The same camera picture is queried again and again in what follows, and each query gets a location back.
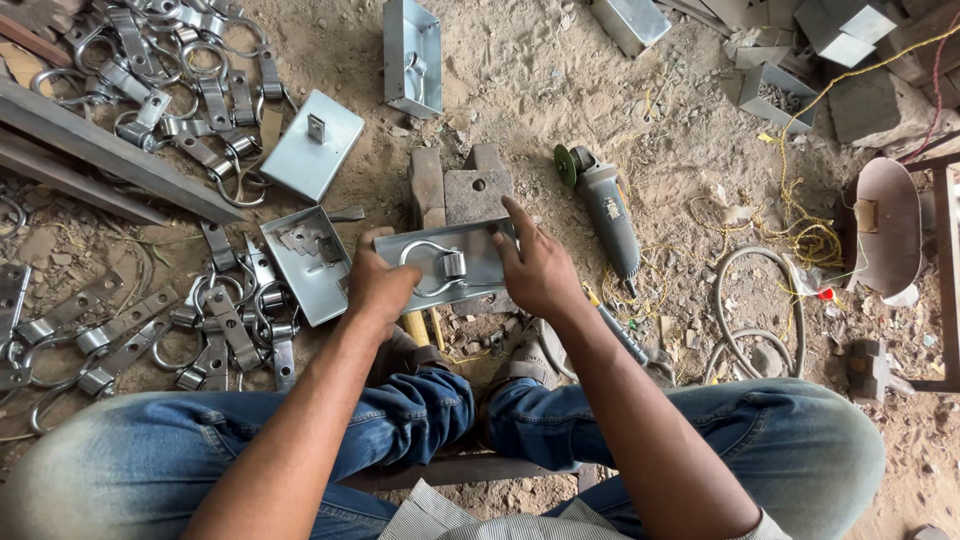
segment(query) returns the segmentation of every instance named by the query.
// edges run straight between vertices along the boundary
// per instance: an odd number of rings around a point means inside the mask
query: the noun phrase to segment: striped shirt
[[[580,499],[556,518],[516,514],[480,521],[423,479],[396,511],[379,540],[630,540]],[[733,540],[790,540],[767,513],[760,525]]]

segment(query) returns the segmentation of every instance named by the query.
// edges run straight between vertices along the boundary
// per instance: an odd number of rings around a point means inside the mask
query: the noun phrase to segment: hand
[[[392,268],[373,250],[375,238],[393,233],[392,228],[381,227],[361,234],[350,269],[347,318],[361,319],[364,324],[372,325],[378,332],[379,342],[386,341],[393,334],[396,319],[423,278],[423,271],[418,266],[404,264]]]
[[[507,292],[514,302],[550,324],[560,317],[576,317],[582,309],[592,309],[564,246],[534,225],[512,198],[504,196],[503,207],[514,222],[520,249],[504,233],[493,235],[493,245],[503,262]]]

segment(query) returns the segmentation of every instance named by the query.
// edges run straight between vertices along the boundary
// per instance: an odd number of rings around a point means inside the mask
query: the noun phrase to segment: cloth
[[[390,520],[378,540],[630,540],[580,499],[555,518],[515,514],[480,521],[423,479]],[[763,512],[754,530],[733,540],[790,540]]]
[[[882,440],[845,399],[801,380],[749,380],[669,391],[668,398],[794,540],[841,537],[870,503]],[[41,438],[0,490],[13,540],[178,538],[201,500],[283,401],[268,392],[162,392],[104,400]],[[331,474],[425,463],[473,421],[469,384],[443,370],[394,375],[363,391]],[[491,442],[548,469],[615,468],[580,386],[514,380],[489,407]],[[644,538],[619,477],[576,499]],[[565,502],[543,515],[559,517]],[[377,538],[395,504],[331,483],[311,538]]]

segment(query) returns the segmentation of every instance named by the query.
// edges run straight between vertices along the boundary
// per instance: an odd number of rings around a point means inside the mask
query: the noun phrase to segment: green grinding disc
[[[573,164],[573,157],[570,156],[570,151],[562,144],[558,144],[553,149],[553,164],[557,167],[557,174],[560,175],[560,180],[564,185],[573,187],[577,184],[577,168]]]

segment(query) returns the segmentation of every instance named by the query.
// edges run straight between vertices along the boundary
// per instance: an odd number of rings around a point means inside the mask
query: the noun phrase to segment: sandy ground
[[[630,310],[638,321],[636,337],[647,346],[660,346],[660,318],[672,318],[684,337],[680,346],[673,348],[679,383],[700,380],[707,353],[720,338],[708,304],[712,287],[704,270],[732,247],[770,243],[760,231],[747,228],[731,233],[725,244],[721,234],[694,219],[697,215],[718,223],[718,210],[698,198],[708,195],[712,186],[722,185],[732,204],[763,203],[770,228],[783,225],[780,156],[775,145],[757,138],[760,134],[777,136],[779,130],[736,108],[742,73],[734,70],[724,55],[722,38],[674,12],[675,26],[670,33],[638,60],[629,61],[579,1],[568,9],[555,0],[428,0],[422,4],[444,27],[444,115],[414,126],[405,114],[382,103],[379,2],[246,2],[247,15],[259,22],[276,44],[280,76],[296,99],[302,100],[309,89],[317,88],[367,122],[324,198],[327,209],[351,205],[366,209],[365,221],[337,225],[348,250],[352,251],[354,238],[367,228],[389,225],[405,229],[408,216],[401,187],[412,149],[439,146],[444,169],[454,169],[462,168],[470,145],[496,143],[513,174],[517,199],[564,243],[580,276],[599,290],[603,252],[585,207],[562,186],[552,166],[552,149],[557,143],[586,144],[601,159],[619,166],[640,243],[649,248],[644,255],[650,265],[638,277],[640,300]],[[561,25],[563,16],[572,21],[566,30]],[[240,48],[252,42],[239,29],[231,30],[229,39]],[[236,65],[246,65],[249,73],[257,73],[256,67],[244,61]],[[648,95],[653,119],[645,122]],[[96,118],[107,125],[116,113],[98,110]],[[462,141],[446,126],[451,121],[468,125]],[[392,135],[394,127],[410,133]],[[181,172],[200,172],[175,149],[161,154]],[[792,139],[786,156],[788,178],[804,178],[795,194],[797,201],[814,215],[831,217],[840,188],[873,155],[835,141],[829,103],[825,102],[813,133]],[[928,179],[921,176],[916,180],[918,186],[928,185]],[[3,244],[3,259],[31,263],[43,276],[35,278],[28,291],[25,314],[44,312],[108,268],[120,272],[127,286],[107,310],[96,309],[84,320],[91,322],[115,312],[127,291],[137,287],[138,268],[143,266],[133,243],[119,239],[103,218],[81,203],[16,179],[12,187],[17,198],[26,198],[36,211],[30,227]],[[750,202],[741,200],[740,190]],[[233,246],[242,246],[242,233],[258,237],[257,224],[306,207],[272,189],[265,205],[247,211],[248,222],[227,228],[229,239]],[[157,243],[145,245],[154,269],[147,291],[170,283],[182,295],[208,251],[196,237],[195,220],[180,210],[169,210],[175,217],[173,227],[124,230],[125,235]],[[670,250],[667,245],[682,250]],[[846,309],[831,316],[827,314],[829,304],[803,299],[808,344],[804,373],[808,379],[844,392],[846,376],[834,340],[842,346],[856,337],[886,340],[906,376],[940,377],[940,340],[931,344],[927,339],[924,344],[926,335],[940,334],[936,263],[925,253],[918,279],[922,296],[915,307],[887,307],[875,296],[841,292],[839,298]],[[784,334],[792,352],[796,339],[788,326],[790,297],[781,282],[769,261],[747,257],[728,274],[724,297],[733,300],[728,312],[733,328],[756,326]],[[441,314],[447,342],[461,337],[482,341],[508,319],[508,315],[481,316],[472,322],[457,321],[454,329],[447,318],[449,307],[442,308]],[[298,334],[295,352],[299,366],[323,343],[331,328],[324,325]],[[686,340],[687,331],[693,331],[690,341]],[[194,343],[192,335],[177,334],[160,348],[170,358],[186,358]],[[467,357],[462,351],[454,355]],[[57,349],[41,356],[36,365],[38,373],[51,380],[75,370],[81,361],[72,350]],[[502,357],[484,356],[458,364],[457,369],[482,389],[500,361]],[[732,370],[723,371],[722,380],[733,377]],[[171,374],[141,359],[120,379],[119,390],[161,390],[172,379]],[[247,376],[245,386],[273,389],[273,375],[254,372]],[[37,396],[34,390],[25,391],[7,407],[6,418],[0,421],[0,437],[26,431],[24,411]],[[899,539],[927,522],[960,538],[960,413],[950,412],[957,408],[950,403],[948,398],[931,395],[892,397],[883,408],[864,410],[883,431],[887,475],[873,506],[848,538]],[[44,423],[53,426],[88,404],[84,395],[71,393],[52,408]],[[0,446],[3,467],[11,468],[32,444],[26,440]],[[490,517],[542,512],[574,496],[576,481],[553,477],[441,490],[475,515]],[[384,496],[400,501],[404,493]]]

